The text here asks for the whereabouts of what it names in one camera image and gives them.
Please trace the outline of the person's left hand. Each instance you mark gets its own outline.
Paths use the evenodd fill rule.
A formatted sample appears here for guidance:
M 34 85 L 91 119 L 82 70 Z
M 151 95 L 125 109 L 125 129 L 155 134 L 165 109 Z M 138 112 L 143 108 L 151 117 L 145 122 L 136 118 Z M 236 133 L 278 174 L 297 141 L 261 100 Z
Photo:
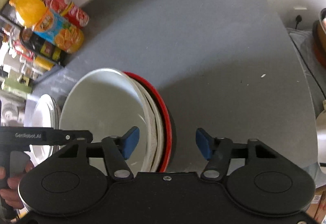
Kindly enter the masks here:
M 34 164 L 29 161 L 26 164 L 24 172 L 22 174 L 16 175 L 14 177 L 7 179 L 8 187 L 1 189 L 1 198 L 3 198 L 9 206 L 14 209 L 21 210 L 24 208 L 23 202 L 21 201 L 19 194 L 18 194 L 18 185 L 22 179 L 29 171 L 34 168 Z

